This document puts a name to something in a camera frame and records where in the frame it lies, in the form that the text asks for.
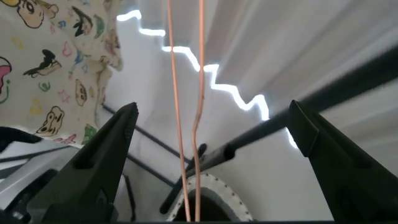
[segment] wire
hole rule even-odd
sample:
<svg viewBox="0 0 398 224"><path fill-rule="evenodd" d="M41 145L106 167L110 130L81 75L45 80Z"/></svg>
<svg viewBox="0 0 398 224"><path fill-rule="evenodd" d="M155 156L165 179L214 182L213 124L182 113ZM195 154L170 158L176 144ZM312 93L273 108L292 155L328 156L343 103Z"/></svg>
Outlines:
<svg viewBox="0 0 398 224"><path fill-rule="evenodd" d="M195 192L195 222L200 221L200 163L197 148L197 131L201 114L203 111L203 102L205 100L205 72L203 66L205 63L205 0L199 0L199 99L198 109L195 116L195 122L192 128L192 151L195 160L195 175L197 179L197 188Z"/></svg>
<svg viewBox="0 0 398 224"><path fill-rule="evenodd" d="M177 117L178 145L180 146L180 165L181 165L182 190L183 190L183 194L184 194L185 215L187 217L187 222L190 222L191 221L191 214L190 214L189 200L188 200L187 175L185 173L185 166L184 166L184 150L183 150L183 146L182 146L180 107L178 105L177 76L175 74L175 56L174 56L174 43L173 43L172 7L171 7L170 0L167 0L167 19L169 20L169 39L170 39L170 47L171 47L170 53L172 54L174 103L175 103L175 115Z"/></svg>

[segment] cable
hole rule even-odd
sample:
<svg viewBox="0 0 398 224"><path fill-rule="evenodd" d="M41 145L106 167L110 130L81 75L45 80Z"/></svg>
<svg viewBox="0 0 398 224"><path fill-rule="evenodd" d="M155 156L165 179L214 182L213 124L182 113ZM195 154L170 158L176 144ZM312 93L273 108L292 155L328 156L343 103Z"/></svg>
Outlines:
<svg viewBox="0 0 398 224"><path fill-rule="evenodd" d="M184 166L184 150L182 146L182 133L180 123L180 107L178 105L178 86L177 76L175 74L175 57L174 57L174 43L173 43L173 26L172 26L172 7L170 0L167 0L167 19L169 20L169 39L172 54L172 71L173 71L173 87L174 87L174 103L175 103L175 115L177 117L177 130L178 130L178 144L180 146L180 165L181 165L181 178L182 178L182 190L184 194L185 203L185 215L187 216L187 222L191 221L191 214L189 209L188 190L187 190L187 175L185 173Z"/></svg>
<svg viewBox="0 0 398 224"><path fill-rule="evenodd" d="M197 148L197 131L201 114L203 111L203 102L205 100L205 72L203 66L205 63L205 0L199 0L199 99L198 109L195 116L195 122L192 128L192 151L195 159L195 175L197 179L197 188L195 192L195 222L200 221L200 163Z"/></svg>

